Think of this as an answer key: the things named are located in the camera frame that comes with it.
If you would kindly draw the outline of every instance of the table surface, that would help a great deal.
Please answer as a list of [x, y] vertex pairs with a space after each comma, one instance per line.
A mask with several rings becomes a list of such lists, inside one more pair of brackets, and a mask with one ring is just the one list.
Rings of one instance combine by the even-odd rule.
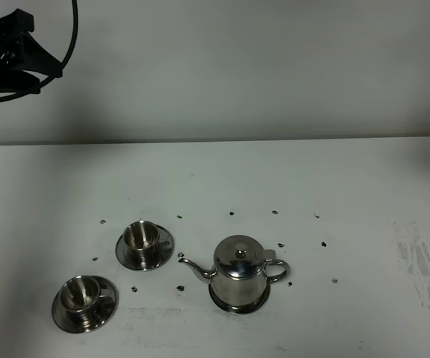
[[[139, 219], [175, 237], [150, 272], [114, 253]], [[249, 315], [177, 261], [210, 267], [234, 234], [292, 267]], [[51, 304], [80, 274], [111, 280], [119, 306], [72, 335]], [[0, 357], [142, 354], [430, 357], [430, 138], [0, 146]]]

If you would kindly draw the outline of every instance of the metal saucer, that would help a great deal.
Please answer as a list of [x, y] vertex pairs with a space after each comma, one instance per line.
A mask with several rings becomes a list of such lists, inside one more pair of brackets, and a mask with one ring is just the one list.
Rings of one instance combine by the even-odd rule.
[[99, 276], [67, 281], [52, 303], [55, 324], [67, 333], [86, 333], [107, 323], [116, 310], [116, 287]]
[[160, 225], [152, 224], [150, 222], [142, 222], [146, 224], [154, 225], [158, 229], [158, 241], [152, 246], [150, 250], [140, 250], [138, 255], [127, 255], [128, 245], [124, 239], [124, 233], [121, 235], [116, 244], [116, 257], [118, 261], [127, 269], [133, 271], [150, 271], [161, 267], [166, 263], [173, 254], [174, 250], [174, 239], [168, 230]]
[[216, 295], [215, 292], [212, 290], [212, 285], [208, 285], [208, 292], [210, 293], [210, 297], [212, 298], [213, 302], [222, 310], [230, 312], [230, 313], [236, 313], [239, 315], [252, 313], [256, 310], [258, 310], [261, 306], [264, 305], [265, 302], [267, 302], [268, 296], [269, 296], [269, 285], [265, 288], [263, 294], [257, 299], [256, 301], [246, 304], [244, 306], [230, 306], [226, 302], [220, 300]]

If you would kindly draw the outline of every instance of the stainless steel teapot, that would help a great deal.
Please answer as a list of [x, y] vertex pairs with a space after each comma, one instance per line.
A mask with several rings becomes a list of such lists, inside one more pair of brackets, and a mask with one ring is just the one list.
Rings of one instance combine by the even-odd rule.
[[[269, 285], [286, 277], [290, 266], [276, 259], [274, 250], [264, 250], [255, 239], [236, 235], [221, 241], [215, 249], [214, 265], [204, 270], [190, 260], [181, 258], [203, 282], [209, 284], [210, 296], [225, 311], [250, 313], [268, 299]], [[281, 274], [267, 276], [267, 266], [281, 266]]]

